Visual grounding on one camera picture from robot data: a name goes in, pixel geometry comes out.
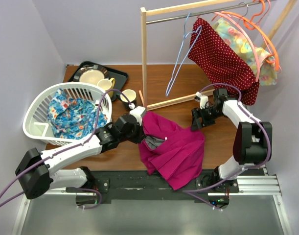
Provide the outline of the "magenta cloth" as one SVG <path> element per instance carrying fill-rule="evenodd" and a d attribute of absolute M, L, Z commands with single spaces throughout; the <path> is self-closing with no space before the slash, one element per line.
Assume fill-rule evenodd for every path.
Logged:
<path fill-rule="evenodd" d="M 144 116 L 143 128 L 146 138 L 138 148 L 149 174 L 157 171 L 178 190 L 202 172 L 206 138 L 201 131 L 182 128 L 153 112 Z"/>

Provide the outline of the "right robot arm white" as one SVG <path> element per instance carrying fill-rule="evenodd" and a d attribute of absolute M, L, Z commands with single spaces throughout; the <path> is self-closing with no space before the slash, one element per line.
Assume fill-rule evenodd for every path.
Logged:
<path fill-rule="evenodd" d="M 213 91 L 213 104 L 201 92 L 196 93 L 195 100 L 199 102 L 199 107 L 191 111 L 192 131 L 215 124 L 219 117 L 229 118 L 237 129 L 232 156 L 216 167 L 209 178 L 203 179 L 203 185 L 196 192 L 210 189 L 222 192 L 228 187 L 228 181 L 235 180 L 244 171 L 264 165 L 270 160 L 273 131 L 270 122 L 257 119 L 241 101 L 228 96 L 225 88 Z"/>

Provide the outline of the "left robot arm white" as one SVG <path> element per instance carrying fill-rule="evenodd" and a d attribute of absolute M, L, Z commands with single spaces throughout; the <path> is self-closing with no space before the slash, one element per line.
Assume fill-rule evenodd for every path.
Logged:
<path fill-rule="evenodd" d="M 141 143 L 145 139 L 142 119 L 146 108 L 137 106 L 97 128 L 92 136 L 67 145 L 38 151 L 29 149 L 19 163 L 15 174 L 27 199 L 35 199 L 55 188 L 79 188 L 83 192 L 93 189 L 95 178 L 87 167 L 66 170 L 65 167 L 83 158 L 115 149 L 121 142 Z"/>

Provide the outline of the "orange plastic hanger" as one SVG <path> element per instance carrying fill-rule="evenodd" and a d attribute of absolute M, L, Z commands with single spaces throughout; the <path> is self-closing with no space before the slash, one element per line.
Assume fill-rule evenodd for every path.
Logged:
<path fill-rule="evenodd" d="M 248 8 L 249 6 L 253 5 L 255 2 L 255 0 L 253 0 L 251 3 L 247 4 L 246 2 L 241 2 L 238 5 L 236 5 L 234 8 L 239 8 L 239 7 L 246 7 L 247 8 L 247 12 L 244 15 L 240 15 L 234 12 L 230 12 L 227 10 L 231 10 L 231 8 L 222 8 L 221 11 L 217 10 L 216 12 L 214 12 L 214 14 L 220 15 L 222 17 L 225 17 L 226 19 L 230 20 L 232 22 L 232 17 L 237 18 L 238 22 L 233 23 L 235 26 L 237 26 L 239 28 L 239 30 L 242 31 L 242 33 L 244 34 L 244 36 L 248 36 L 247 33 L 243 30 L 243 27 L 239 24 L 240 21 L 243 22 L 243 25 L 245 28 L 247 28 L 248 30 L 257 30 L 261 37 L 264 40 L 264 44 L 261 46 L 261 48 L 268 48 L 271 49 L 270 54 L 266 57 L 265 61 L 269 64 L 274 64 L 275 65 L 275 71 L 276 72 L 281 72 L 281 67 L 280 67 L 280 62 L 279 62 L 279 56 L 277 53 L 277 50 L 274 46 L 274 44 L 272 43 L 271 39 L 272 39 L 272 33 L 269 34 L 269 36 L 267 36 L 263 30 L 260 28 L 260 22 L 261 20 L 265 17 L 265 15 L 269 12 L 270 7 L 271 7 L 271 2 L 268 0 L 267 3 L 269 5 L 268 9 L 265 10 L 266 6 L 265 6 L 265 1 L 264 0 L 257 0 L 257 4 L 261 4 L 262 5 L 262 9 L 260 12 L 255 13 L 251 16 L 251 19 L 247 19 L 246 15 L 248 13 Z"/>

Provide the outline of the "floral pastel skirt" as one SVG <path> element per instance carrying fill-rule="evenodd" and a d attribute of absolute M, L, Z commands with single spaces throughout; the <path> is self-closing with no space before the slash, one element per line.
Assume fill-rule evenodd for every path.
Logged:
<path fill-rule="evenodd" d="M 256 47 L 249 36 L 244 36 L 237 26 L 230 24 L 225 18 L 219 18 L 212 25 L 214 31 L 223 41 L 251 68 L 263 86 L 277 84 L 275 65 L 265 61 L 270 54 L 267 50 Z"/>

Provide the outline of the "red polka dot skirt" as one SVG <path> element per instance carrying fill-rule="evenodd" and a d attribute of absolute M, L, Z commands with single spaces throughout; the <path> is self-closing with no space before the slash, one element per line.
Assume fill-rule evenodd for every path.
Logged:
<path fill-rule="evenodd" d="M 191 35 L 192 49 L 188 58 L 204 71 L 211 83 L 235 86 L 242 93 L 241 102 L 245 105 L 254 105 L 259 83 L 255 81 L 252 69 L 204 19 L 198 18 L 193 30 L 197 30 L 200 34 Z"/>

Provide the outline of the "blue wire hanger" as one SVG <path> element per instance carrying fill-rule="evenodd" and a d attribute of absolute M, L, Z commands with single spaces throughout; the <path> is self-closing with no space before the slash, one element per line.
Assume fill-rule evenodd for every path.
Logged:
<path fill-rule="evenodd" d="M 181 45 L 180 45 L 180 48 L 179 48 L 179 51 L 178 51 L 178 54 L 177 54 L 177 58 L 176 58 L 176 62 L 174 64 L 174 67 L 173 67 L 173 70 L 172 70 L 172 73 L 171 73 L 171 77 L 170 77 L 170 80 L 168 82 L 168 85 L 166 87 L 166 90 L 165 90 L 165 96 L 168 97 L 175 82 L 176 82 L 176 79 L 179 75 L 179 72 L 184 64 L 184 62 L 186 61 L 189 53 L 191 52 L 191 50 L 193 49 L 193 46 L 196 44 L 197 40 L 199 39 L 202 31 L 203 31 L 203 27 L 202 26 L 198 26 L 197 29 L 195 30 L 192 30 L 192 31 L 187 31 L 186 30 L 186 25 L 187 25 L 187 22 L 188 22 L 188 19 L 190 18 L 191 16 L 191 13 L 189 12 L 188 15 L 186 16 L 185 18 L 185 21 L 184 21 L 184 29 L 183 29 L 183 37 L 182 37 L 182 42 L 181 42 Z M 185 45 L 185 42 L 187 40 L 187 38 L 189 36 L 195 36 L 195 39 L 193 40 L 193 42 L 190 44 L 187 52 L 185 53 L 184 57 L 181 58 L 181 55 L 182 55 L 182 52 L 184 50 L 184 45 Z"/>

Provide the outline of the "pink plastic hanger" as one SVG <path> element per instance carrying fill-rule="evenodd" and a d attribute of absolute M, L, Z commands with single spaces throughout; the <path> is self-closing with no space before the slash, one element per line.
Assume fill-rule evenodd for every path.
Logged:
<path fill-rule="evenodd" d="M 261 61 L 245 30 L 230 16 L 221 15 L 213 24 L 197 18 L 190 39 L 190 60 L 212 83 L 226 83 L 242 89 L 257 85 Z"/>

